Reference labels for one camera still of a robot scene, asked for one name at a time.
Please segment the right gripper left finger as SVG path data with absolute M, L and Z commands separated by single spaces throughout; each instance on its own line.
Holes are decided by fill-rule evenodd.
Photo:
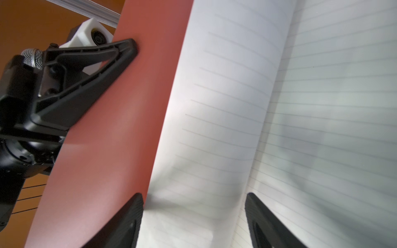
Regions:
M 143 206 L 142 194 L 135 194 L 84 247 L 135 248 L 143 217 Z

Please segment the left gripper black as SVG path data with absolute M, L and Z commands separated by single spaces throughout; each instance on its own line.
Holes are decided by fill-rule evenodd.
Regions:
M 138 54 L 133 39 L 48 48 L 42 69 L 15 55 L 1 76 L 1 177 L 49 175 L 68 129 Z

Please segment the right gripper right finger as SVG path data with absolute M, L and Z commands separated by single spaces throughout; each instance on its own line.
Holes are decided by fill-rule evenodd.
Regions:
M 247 194 L 245 212 L 254 248 L 306 248 L 254 193 Z

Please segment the torn lined page from red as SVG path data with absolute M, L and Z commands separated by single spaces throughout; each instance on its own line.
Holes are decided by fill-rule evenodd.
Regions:
M 228 248 L 296 1 L 194 1 L 137 246 Z

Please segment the red spiral notebook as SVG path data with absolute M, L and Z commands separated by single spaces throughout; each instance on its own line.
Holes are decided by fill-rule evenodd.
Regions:
M 80 248 L 145 203 L 194 1 L 126 1 L 139 54 L 70 129 L 28 248 Z M 309 248 L 397 245 L 397 3 L 296 1 L 228 248 L 250 248 L 254 193 Z

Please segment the black microphone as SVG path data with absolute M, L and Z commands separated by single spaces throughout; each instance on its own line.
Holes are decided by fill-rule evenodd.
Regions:
M 30 67 L 42 70 L 43 52 L 40 49 L 25 49 L 21 52 L 24 57 L 24 63 Z

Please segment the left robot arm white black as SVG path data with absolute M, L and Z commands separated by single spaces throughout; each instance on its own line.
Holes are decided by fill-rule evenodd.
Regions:
M 69 129 L 138 54 L 133 39 L 91 47 L 48 48 L 42 68 L 16 55 L 1 76 L 1 228 L 25 181 L 48 175 Z

